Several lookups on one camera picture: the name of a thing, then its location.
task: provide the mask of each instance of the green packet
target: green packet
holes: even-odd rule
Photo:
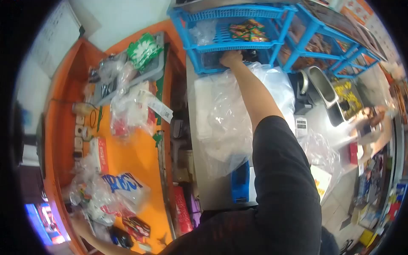
[[[143,71],[147,64],[157,57],[163,47],[149,33],[144,33],[139,40],[131,42],[127,49],[130,61],[136,70]]]

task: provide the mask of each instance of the orange countertop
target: orange countertop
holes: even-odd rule
[[[97,66],[98,62],[111,53],[123,51],[130,42],[136,41],[143,33],[165,32],[165,42],[170,43],[169,51],[173,58],[181,64],[181,69],[185,69],[185,51],[182,42],[170,20],[145,28],[121,42],[112,46],[106,52],[101,52],[86,39],[80,38],[64,60],[58,67],[51,83],[48,103],[44,109],[45,114],[45,172],[44,188],[49,199],[51,210],[56,216],[57,224],[64,236],[69,236],[70,248],[75,254],[87,254],[80,238],[74,233],[69,215],[64,206],[62,191],[67,188],[74,175],[71,170],[74,165],[72,153],[74,151],[73,140],[75,137],[75,115],[71,112],[72,104],[65,104],[50,100],[58,99],[66,102],[80,102],[83,100],[83,87],[86,84],[88,68]],[[170,87],[173,82],[174,67],[165,69],[163,88],[161,91],[162,102],[170,106]],[[104,106],[102,119],[98,132],[93,130],[94,136],[104,136],[107,143],[107,159],[109,173],[112,175],[123,172],[131,172],[148,185],[151,189],[148,202],[138,217],[151,226],[151,237],[146,240],[152,247],[152,253],[160,252],[164,246],[157,239],[161,239],[166,234],[166,243],[172,240],[170,233],[169,218],[165,210],[165,203],[170,201],[172,194],[171,159],[170,159],[170,125],[162,122],[157,129],[164,132],[164,157],[163,166],[167,176],[168,191],[162,190],[162,180],[159,171],[158,149],[155,140],[142,130],[130,138],[130,142],[124,144],[120,140],[112,137],[109,130],[110,113],[109,106]],[[87,153],[88,143],[84,142],[84,156]],[[164,200],[163,192],[167,192],[167,201]],[[117,218],[115,225],[123,227],[120,218]],[[135,243],[132,250],[144,253]]]

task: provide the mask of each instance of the woman's right arm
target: woman's right arm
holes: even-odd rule
[[[95,249],[102,252],[105,255],[141,255],[138,252],[131,251],[129,249],[108,243],[96,238],[92,232],[88,222],[81,214],[76,214],[71,218],[71,223],[74,231],[84,238]]]
[[[309,162],[272,95],[242,63],[239,52],[221,63],[237,78],[253,126],[258,230],[279,244],[279,254],[317,255],[322,211]]]

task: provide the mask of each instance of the blue bin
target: blue bin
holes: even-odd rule
[[[180,35],[184,49],[191,59],[195,72],[204,74],[226,70],[217,61],[221,51],[227,50],[257,49],[260,50],[258,55],[262,55],[262,59],[265,59],[267,56],[265,63],[273,64],[284,42],[295,12],[297,12],[297,9],[293,5],[273,7],[262,4],[240,4],[213,8],[193,14],[181,8],[173,8],[168,11],[168,14]],[[246,42],[239,38],[231,38],[231,34],[228,31],[229,25],[239,24],[250,18],[265,26],[264,32],[271,40],[270,42]],[[189,29],[195,27],[197,21],[207,19],[217,19],[213,44],[198,46]],[[272,23],[272,19],[280,20],[282,26],[277,28]],[[213,59],[213,61],[212,63],[207,63],[203,58]]]

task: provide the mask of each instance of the black pants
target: black pants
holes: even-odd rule
[[[247,210],[248,207],[244,207],[240,210]],[[231,210],[215,210],[215,211],[204,211],[200,217],[200,224],[204,223],[208,219],[212,218],[218,213],[228,212]],[[339,255],[339,246],[336,243],[336,239],[333,234],[330,233],[325,227],[322,226],[322,241],[320,244],[320,255]]]

